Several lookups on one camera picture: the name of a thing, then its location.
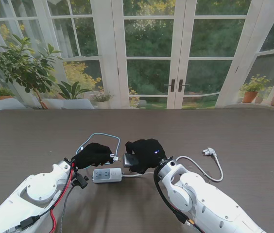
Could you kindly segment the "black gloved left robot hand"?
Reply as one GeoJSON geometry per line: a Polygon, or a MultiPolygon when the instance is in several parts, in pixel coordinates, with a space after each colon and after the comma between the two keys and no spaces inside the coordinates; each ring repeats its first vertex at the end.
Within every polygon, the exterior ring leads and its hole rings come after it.
{"type": "Polygon", "coordinates": [[[99,166],[106,163],[113,163],[113,158],[110,157],[112,151],[108,146],[99,143],[90,143],[78,154],[72,157],[74,166],[78,169],[84,169],[88,166],[99,166]]]}

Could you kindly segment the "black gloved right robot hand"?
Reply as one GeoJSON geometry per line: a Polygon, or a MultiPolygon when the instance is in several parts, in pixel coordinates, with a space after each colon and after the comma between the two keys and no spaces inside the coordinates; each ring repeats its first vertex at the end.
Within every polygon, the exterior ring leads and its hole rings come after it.
{"type": "Polygon", "coordinates": [[[138,163],[129,168],[131,172],[144,174],[149,168],[156,168],[162,159],[167,159],[165,151],[156,139],[128,141],[126,152],[135,156],[138,163]]]}

